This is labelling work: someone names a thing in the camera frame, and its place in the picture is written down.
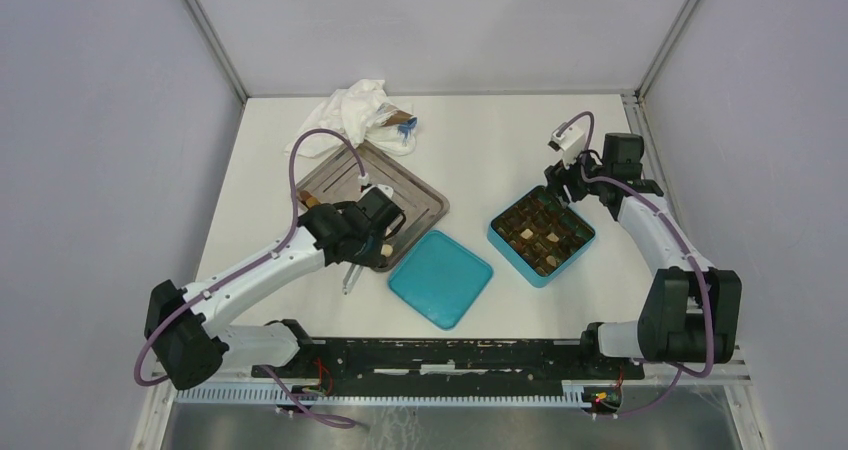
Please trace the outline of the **stainless steel tray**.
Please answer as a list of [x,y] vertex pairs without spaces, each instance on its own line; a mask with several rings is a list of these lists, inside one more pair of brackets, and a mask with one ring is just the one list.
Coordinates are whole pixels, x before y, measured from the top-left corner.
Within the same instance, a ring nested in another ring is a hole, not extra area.
[[[358,148],[370,182],[393,190],[392,200],[406,217],[399,232],[389,239],[393,253],[380,273],[392,270],[405,254],[448,213],[448,199],[414,175],[410,170],[370,142]],[[322,203],[353,200],[360,196],[359,168],[344,146],[331,152],[315,169],[297,181],[297,189],[306,191]]]

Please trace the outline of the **teal chocolate box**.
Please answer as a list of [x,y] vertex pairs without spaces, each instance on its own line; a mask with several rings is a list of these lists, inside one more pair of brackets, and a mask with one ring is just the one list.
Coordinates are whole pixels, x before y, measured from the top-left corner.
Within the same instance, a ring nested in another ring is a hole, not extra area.
[[[534,236],[524,240],[520,233],[531,229]],[[558,243],[546,239],[549,233]],[[487,227],[487,239],[512,267],[533,287],[543,288],[573,264],[591,245],[595,229],[578,213],[561,206],[538,185],[495,216]],[[544,260],[553,256],[559,266],[552,272]]]

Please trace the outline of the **metal serving tongs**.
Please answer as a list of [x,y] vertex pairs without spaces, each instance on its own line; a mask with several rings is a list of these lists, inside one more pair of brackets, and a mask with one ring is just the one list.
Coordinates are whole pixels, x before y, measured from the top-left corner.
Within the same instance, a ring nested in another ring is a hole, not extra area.
[[349,267],[342,281],[342,292],[344,295],[349,295],[351,293],[362,273],[362,270],[363,266],[358,264],[352,264]]

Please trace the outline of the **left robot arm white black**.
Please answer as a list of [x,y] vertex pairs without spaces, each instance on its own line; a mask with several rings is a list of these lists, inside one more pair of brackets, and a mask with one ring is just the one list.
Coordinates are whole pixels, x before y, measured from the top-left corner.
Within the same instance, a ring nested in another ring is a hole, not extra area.
[[229,269],[182,288],[170,280],[155,286],[137,361],[153,353],[164,374],[150,380],[136,367],[137,384],[170,382],[187,390],[221,370],[260,365],[280,368],[290,377],[306,375],[314,351],[287,324],[234,321],[284,286],[327,266],[383,266],[389,228],[405,218],[393,196],[387,185],[368,185],[356,201],[311,204],[296,214],[282,239]]

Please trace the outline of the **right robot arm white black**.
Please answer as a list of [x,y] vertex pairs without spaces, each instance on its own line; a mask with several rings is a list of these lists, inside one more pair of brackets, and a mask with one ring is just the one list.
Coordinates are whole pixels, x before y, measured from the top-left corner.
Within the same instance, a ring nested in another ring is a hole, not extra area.
[[561,160],[546,169],[547,186],[563,205],[597,197],[636,244],[653,282],[636,320],[587,329],[594,341],[577,352],[580,370],[602,378],[618,358],[628,358],[704,375],[728,362],[736,347],[740,277],[718,269],[685,236],[661,187],[643,176],[640,136],[608,134],[601,152],[587,142],[576,126],[552,133],[549,145]]

